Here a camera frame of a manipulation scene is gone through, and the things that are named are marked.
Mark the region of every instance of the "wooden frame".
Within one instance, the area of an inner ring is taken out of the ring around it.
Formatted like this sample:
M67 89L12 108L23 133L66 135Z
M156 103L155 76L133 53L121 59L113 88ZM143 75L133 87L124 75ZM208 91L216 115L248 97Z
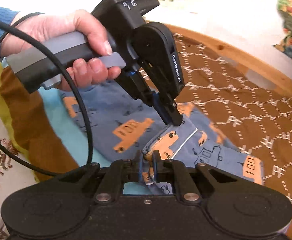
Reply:
M219 55L234 60L238 63L236 68L244 75L250 69L255 71L275 84L274 91L285 97L292 98L292 80L271 65L218 39L174 25L165 25L172 33L178 33L190 40L203 43Z

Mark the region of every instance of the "silver screw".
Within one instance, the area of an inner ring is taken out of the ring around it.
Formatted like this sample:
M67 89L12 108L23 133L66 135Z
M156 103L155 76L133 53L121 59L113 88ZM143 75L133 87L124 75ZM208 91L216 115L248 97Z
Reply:
M150 199L145 199L145 200L144 200L144 203L145 203L146 205L149 205L149 204L151 204L151 200L150 200Z
M111 200L111 196L110 196L108 193L99 193L99 194L96 196L96 199L97 199L98 201L101 201L101 202L106 202L106 201Z
M196 193L186 193L184 199L188 201L196 201L199 199L199 196Z

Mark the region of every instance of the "brown fabric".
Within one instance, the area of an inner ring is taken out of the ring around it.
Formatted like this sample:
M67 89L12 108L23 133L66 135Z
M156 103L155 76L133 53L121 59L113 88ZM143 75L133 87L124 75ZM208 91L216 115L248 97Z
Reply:
M177 102L194 103L242 152L261 159L265 186L292 202L292 98L247 81L203 44L177 34L175 40L185 79ZM292 239L292 223L287 235Z
M40 94L29 94L14 75L10 67L1 74L0 93L12 117L16 142L29 151L31 164L42 169L65 173L78 167L62 141L53 131L46 116ZM49 179L36 173L40 181Z

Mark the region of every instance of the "hand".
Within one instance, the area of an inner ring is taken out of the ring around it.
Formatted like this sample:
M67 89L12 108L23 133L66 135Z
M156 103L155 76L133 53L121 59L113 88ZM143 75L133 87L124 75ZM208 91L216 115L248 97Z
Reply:
M22 17L21 13L17 14L12 24ZM107 56L112 53L104 26L85 10L76 10L67 16L37 15L23 21L17 28L40 42L77 30L87 36L90 46L98 54ZM1 44L1 55L9 56L30 47L29 43L8 34ZM89 62L77 59L73 63L73 67L68 68L67 71L75 84L84 88L91 84L101 83L106 79L115 79L121 69L119 67L107 69L98 58L93 58ZM58 88L70 91L64 77Z

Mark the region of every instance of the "bolt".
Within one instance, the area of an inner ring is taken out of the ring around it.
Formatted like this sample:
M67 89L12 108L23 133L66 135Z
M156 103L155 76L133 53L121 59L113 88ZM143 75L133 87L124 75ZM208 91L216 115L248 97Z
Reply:
M106 202L106 201L111 200L111 196L110 196L108 193L99 193L99 194L96 196L96 199L97 199L98 201L101 201L101 202Z
M186 193L184 199L188 201L196 201L199 199L199 196L196 193Z

